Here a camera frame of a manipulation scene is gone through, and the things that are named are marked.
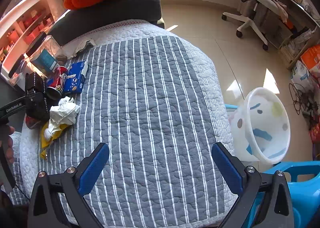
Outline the person's left hand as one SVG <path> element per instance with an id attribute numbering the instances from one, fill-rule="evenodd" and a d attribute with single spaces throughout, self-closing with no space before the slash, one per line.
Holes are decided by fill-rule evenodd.
<path id="1" fill-rule="evenodd" d="M 13 140 L 11 135 L 15 129 L 9 125 L 1 125 L 1 185 L 6 190 L 15 187 L 15 179 L 12 175 L 10 166 L 14 162 Z"/>

